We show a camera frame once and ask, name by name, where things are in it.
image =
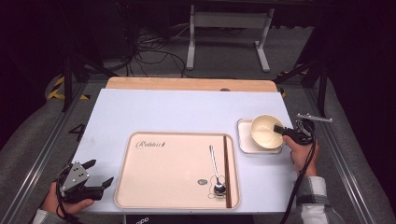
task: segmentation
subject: spoon handle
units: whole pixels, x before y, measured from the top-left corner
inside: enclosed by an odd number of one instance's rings
[[[216,178],[219,180],[218,168],[216,166],[215,153],[213,151],[213,146],[209,146],[209,150],[210,150],[210,155],[212,156],[212,162],[213,162],[213,167],[215,168]]]

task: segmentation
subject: tray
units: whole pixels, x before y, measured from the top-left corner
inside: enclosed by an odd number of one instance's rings
[[[229,186],[224,196],[214,194],[216,177],[210,145],[214,148],[220,182]],[[132,134],[114,200],[120,208],[235,208],[239,204],[239,187],[233,139],[224,133]]]
[[[250,125],[253,119],[240,119],[238,120],[238,134],[239,134],[239,146],[242,151],[246,153],[261,153],[261,154],[276,154],[282,150],[282,146],[276,148],[263,148],[259,147],[254,143],[253,138],[250,135]]]

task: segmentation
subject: metal spoon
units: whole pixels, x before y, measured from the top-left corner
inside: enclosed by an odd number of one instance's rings
[[[214,154],[214,151],[213,151],[213,147],[209,146],[209,150],[210,150],[210,155],[212,156],[213,167],[215,168],[215,174],[216,174],[216,180],[217,180],[217,183],[216,183],[216,185],[214,187],[215,194],[219,195],[219,196],[222,196],[222,195],[224,195],[226,188],[225,188],[225,186],[223,184],[221,184],[219,182],[218,168],[216,166],[215,154]]]

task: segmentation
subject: metal stand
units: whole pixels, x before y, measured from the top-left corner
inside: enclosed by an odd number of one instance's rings
[[[194,67],[195,54],[195,27],[227,27],[227,28],[250,28],[262,29],[260,41],[255,41],[257,53],[263,72],[269,72],[267,58],[265,57],[263,46],[270,28],[274,10],[269,9],[268,13],[224,13],[224,12],[195,12],[195,7],[191,6],[190,14],[190,44],[187,55],[186,68],[192,70]]]
[[[103,66],[91,62],[89,59],[84,58],[74,52],[71,52],[64,59],[64,109],[63,112],[71,105],[73,101],[73,85],[72,76],[73,74],[77,78],[78,82],[87,82],[90,76],[84,68],[84,64],[91,66],[97,71],[108,77],[118,77],[117,74],[105,69]]]
[[[320,115],[325,117],[324,113],[324,102],[326,95],[326,84],[327,84],[327,66],[325,62],[313,61],[303,65],[300,65],[288,73],[281,73],[282,76],[277,77],[273,81],[275,84],[280,84],[291,77],[297,76],[305,70],[308,70],[306,76],[301,81],[303,88],[312,88],[315,82],[319,80],[319,90],[318,90],[318,109]]]

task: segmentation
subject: printed logo on tray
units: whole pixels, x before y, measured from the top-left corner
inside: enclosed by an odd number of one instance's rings
[[[163,147],[165,146],[165,142],[146,142],[146,141],[140,141],[136,143],[135,147],[137,149],[142,149],[142,148],[154,148],[154,147]]]

